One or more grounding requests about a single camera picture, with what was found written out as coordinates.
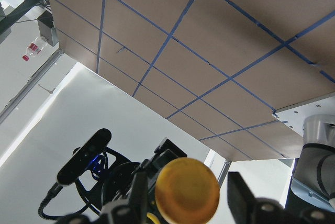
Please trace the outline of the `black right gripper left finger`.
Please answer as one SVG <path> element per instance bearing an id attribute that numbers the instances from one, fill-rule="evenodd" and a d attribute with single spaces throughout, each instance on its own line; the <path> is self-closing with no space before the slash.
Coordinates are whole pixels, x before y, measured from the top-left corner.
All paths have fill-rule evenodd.
<path id="1" fill-rule="evenodd" d="M 113 197 L 110 190 L 116 183 L 108 178 L 102 187 L 101 223 L 145 223 L 148 208 L 148 179 L 144 170 L 139 170 L 132 176 L 131 183 L 126 184 L 126 193 L 116 190 Z"/>

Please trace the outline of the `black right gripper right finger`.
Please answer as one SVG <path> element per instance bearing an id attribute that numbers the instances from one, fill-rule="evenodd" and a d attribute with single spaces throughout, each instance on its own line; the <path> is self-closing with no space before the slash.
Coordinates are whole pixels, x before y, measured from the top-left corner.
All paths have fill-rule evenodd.
<path id="1" fill-rule="evenodd" d="M 255 197 L 238 172 L 227 177 L 227 202 L 235 223 L 284 223 L 281 205 L 273 199 Z"/>

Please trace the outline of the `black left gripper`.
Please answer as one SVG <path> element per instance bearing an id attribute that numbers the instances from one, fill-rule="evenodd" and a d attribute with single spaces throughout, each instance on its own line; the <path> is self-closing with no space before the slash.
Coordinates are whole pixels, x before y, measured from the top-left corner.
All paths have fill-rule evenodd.
<path id="1" fill-rule="evenodd" d="M 167 221 L 160 214 L 156 204 L 155 186 L 158 175 L 162 169 L 169 162 L 177 158 L 184 157 L 187 157 L 187 154 L 171 140 L 165 138 L 155 149 L 154 156 L 152 158 L 145 159 L 141 163 L 126 162 L 111 170 L 107 179 L 111 178 L 112 182 L 116 183 L 116 186 L 114 189 L 110 190 L 110 196 L 113 197 L 117 189 L 120 189 L 121 193 L 125 194 L 126 188 L 128 187 L 126 184 L 131 183 L 134 173 L 139 170 L 144 170 L 147 173 L 148 179 L 148 208 L 145 223 L 167 223 Z"/>

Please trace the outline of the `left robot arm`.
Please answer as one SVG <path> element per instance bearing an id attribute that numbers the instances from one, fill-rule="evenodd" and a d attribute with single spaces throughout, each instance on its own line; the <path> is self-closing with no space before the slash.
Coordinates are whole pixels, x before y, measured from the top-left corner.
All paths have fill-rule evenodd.
<path id="1" fill-rule="evenodd" d="M 238 172 L 228 173 L 227 201 L 236 223 L 334 223 L 334 116 L 304 121 L 304 145 L 292 177 L 292 192 L 310 208 L 293 214 L 277 202 L 255 197 Z M 208 223 L 220 198 L 213 172 L 202 162 L 182 157 L 167 163 L 153 180 L 149 201 L 144 173 L 138 172 L 125 198 L 103 205 L 106 223 Z"/>

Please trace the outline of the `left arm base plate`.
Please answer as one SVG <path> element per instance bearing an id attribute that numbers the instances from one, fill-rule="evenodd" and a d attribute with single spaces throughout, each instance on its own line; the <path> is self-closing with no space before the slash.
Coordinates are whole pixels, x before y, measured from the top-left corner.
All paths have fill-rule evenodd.
<path id="1" fill-rule="evenodd" d="M 334 116 L 334 92 L 278 109 L 272 114 L 301 136 L 305 119 L 314 115 Z"/>

